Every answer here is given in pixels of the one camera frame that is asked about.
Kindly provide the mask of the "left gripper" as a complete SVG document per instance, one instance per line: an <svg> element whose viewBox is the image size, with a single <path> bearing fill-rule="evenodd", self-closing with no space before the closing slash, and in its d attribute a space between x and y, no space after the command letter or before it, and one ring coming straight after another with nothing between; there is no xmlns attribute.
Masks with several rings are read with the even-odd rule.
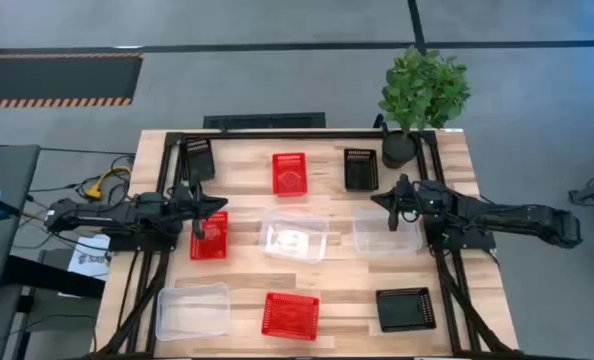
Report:
<svg viewBox="0 0 594 360"><path fill-rule="evenodd" d="M186 186L192 194L192 199L190 201L178 201L179 207L192 220L192 230L195 238L203 240L205 235L201 223L202 218L209 219L220 211L228 204L228 199L205 196L198 180L189 180Z"/></svg>

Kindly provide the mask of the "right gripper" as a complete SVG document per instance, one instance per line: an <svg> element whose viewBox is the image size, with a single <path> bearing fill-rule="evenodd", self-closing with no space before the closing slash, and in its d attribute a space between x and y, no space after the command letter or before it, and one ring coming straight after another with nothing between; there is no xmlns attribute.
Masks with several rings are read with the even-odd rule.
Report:
<svg viewBox="0 0 594 360"><path fill-rule="evenodd" d="M388 227L395 231L399 225L399 217L407 223L414 223L424 214L424 205L419 194L422 181L410 181L402 174L390 191L371 196L371 200L381 207L389 207Z"/></svg>

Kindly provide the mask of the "black slotted plastic basket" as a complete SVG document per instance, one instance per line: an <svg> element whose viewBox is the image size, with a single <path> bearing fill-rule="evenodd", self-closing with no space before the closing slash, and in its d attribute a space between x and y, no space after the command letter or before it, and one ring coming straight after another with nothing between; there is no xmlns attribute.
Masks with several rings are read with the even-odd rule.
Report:
<svg viewBox="0 0 594 360"><path fill-rule="evenodd" d="M379 187L376 151L344 149L344 184L350 192L375 191Z"/></svg>
<svg viewBox="0 0 594 360"><path fill-rule="evenodd" d="M377 290L376 305L384 333L436 328L427 287Z"/></svg>
<svg viewBox="0 0 594 360"><path fill-rule="evenodd" d="M212 180L215 177L212 146L209 139L184 137L181 155L184 180L190 180L192 176L199 181Z"/></svg>

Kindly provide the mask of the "clear plastic bin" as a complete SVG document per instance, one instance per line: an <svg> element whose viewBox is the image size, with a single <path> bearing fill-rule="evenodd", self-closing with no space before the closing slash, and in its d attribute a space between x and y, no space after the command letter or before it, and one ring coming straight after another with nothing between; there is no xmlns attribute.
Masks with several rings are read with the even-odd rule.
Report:
<svg viewBox="0 0 594 360"><path fill-rule="evenodd" d="M423 245L417 222L408 223L399 217L397 229L390 231L388 214L383 210L355 209L352 225L355 248L364 257L413 254Z"/></svg>
<svg viewBox="0 0 594 360"><path fill-rule="evenodd" d="M296 209L271 210L262 222L259 247L269 256L319 263L326 253L329 219Z"/></svg>
<svg viewBox="0 0 594 360"><path fill-rule="evenodd" d="M164 288L157 297L155 335L160 341L225 335L231 325L225 283Z"/></svg>

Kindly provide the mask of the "red slotted plastic basket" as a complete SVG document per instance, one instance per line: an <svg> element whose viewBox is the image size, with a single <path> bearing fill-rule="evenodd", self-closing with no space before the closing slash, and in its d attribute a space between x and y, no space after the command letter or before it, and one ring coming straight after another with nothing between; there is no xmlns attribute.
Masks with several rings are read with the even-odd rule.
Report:
<svg viewBox="0 0 594 360"><path fill-rule="evenodd" d="M223 260L228 253L228 213L219 211L201 221L203 238L190 239L191 260Z"/></svg>
<svg viewBox="0 0 594 360"><path fill-rule="evenodd" d="M304 153L278 153L272 156L272 189L279 197L303 196L307 193Z"/></svg>
<svg viewBox="0 0 594 360"><path fill-rule="evenodd" d="M265 336L314 341L318 336L320 299L269 292L266 295L261 333Z"/></svg>

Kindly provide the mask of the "black plant pot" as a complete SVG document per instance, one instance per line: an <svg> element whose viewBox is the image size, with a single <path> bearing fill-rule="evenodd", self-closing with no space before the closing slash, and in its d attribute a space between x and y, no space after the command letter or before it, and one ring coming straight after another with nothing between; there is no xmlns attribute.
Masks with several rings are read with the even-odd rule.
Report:
<svg viewBox="0 0 594 360"><path fill-rule="evenodd" d="M383 131L382 162L387 168L398 169L416 157L413 138L401 130Z"/></svg>

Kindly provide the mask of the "black floor grate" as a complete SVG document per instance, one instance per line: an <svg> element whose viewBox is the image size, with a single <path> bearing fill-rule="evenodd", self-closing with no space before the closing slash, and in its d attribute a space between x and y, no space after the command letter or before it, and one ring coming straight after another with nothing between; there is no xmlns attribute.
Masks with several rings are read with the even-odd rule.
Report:
<svg viewBox="0 0 594 360"><path fill-rule="evenodd" d="M203 118L204 129L294 129L325 128L324 112L299 112L249 115L211 115Z"/></svg>

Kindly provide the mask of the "green leafy plant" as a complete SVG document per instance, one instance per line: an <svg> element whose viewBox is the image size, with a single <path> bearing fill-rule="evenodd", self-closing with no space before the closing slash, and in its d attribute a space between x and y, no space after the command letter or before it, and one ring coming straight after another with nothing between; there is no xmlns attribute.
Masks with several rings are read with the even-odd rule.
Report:
<svg viewBox="0 0 594 360"><path fill-rule="evenodd" d="M403 131L442 128L464 112L471 97L467 70L454 56L410 47L386 71L378 106Z"/></svg>

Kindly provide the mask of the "white printed paper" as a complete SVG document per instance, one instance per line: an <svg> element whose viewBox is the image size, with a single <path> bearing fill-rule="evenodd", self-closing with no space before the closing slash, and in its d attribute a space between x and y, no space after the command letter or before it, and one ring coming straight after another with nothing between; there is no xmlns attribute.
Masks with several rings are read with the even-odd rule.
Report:
<svg viewBox="0 0 594 360"><path fill-rule="evenodd" d="M110 238L106 235L80 237L73 250L67 270L106 281L110 264L109 240Z"/></svg>

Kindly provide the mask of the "black desk base bar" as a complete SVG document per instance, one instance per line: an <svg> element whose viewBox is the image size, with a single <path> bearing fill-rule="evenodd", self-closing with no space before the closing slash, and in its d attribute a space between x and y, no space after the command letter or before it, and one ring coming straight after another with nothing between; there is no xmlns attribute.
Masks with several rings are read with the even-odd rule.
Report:
<svg viewBox="0 0 594 360"><path fill-rule="evenodd" d="M24 285L94 299L101 299L105 288L103 280L14 255L5 262L0 284Z"/></svg>

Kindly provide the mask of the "hazard-striped black floor mat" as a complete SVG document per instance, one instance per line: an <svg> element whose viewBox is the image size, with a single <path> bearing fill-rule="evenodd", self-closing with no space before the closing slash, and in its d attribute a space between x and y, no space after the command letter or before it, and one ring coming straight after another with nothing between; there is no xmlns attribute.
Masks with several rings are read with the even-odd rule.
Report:
<svg viewBox="0 0 594 360"><path fill-rule="evenodd" d="M0 108L128 106L137 53L0 54Z"/></svg>

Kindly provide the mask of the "dark grey desk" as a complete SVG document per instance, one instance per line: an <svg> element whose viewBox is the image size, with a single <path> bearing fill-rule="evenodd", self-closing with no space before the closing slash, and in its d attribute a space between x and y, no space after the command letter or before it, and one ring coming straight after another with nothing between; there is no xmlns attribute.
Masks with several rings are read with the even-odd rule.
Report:
<svg viewBox="0 0 594 360"><path fill-rule="evenodd" d="M40 147L37 145L0 146L0 200L23 209L33 180ZM20 218L0 221L0 277L9 256Z"/></svg>

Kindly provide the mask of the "black aluminium table frame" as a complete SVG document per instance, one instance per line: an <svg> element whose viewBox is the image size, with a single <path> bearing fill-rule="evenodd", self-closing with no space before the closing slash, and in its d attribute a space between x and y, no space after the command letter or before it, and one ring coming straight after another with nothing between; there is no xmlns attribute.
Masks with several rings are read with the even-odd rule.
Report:
<svg viewBox="0 0 594 360"><path fill-rule="evenodd" d="M439 356L452 355L447 320L436 271L428 250L417 254L367 258L353 244L355 208L377 208L366 193L344 188L343 149L375 149L381 134L365 131L263 131L266 139L213 139L216 177L203 185L213 196L229 199L229 251L226 260L191 261L186 227L171 253L166 287L189 288L226 283L231 321L227 333L203 339L157 341L155 357L333 357L333 356ZM461 131L436 134L444 179L458 192L477 196L479 188L466 138ZM166 130L141 134L132 172L132 193L156 189L165 147ZM308 193L278 198L271 189L274 153L304 152ZM289 209L327 217L330 238L325 258L318 264L267 256L258 246L266 209ZM506 345L518 348L498 266L477 250L461 252L473 305ZM120 304L133 255L116 255L110 263L96 324L98 350L116 331ZM384 334L375 305L375 290L428 287L437 327L431 330ZM318 337L299 341L261 333L266 294L270 291L304 294L321 299Z"/></svg>

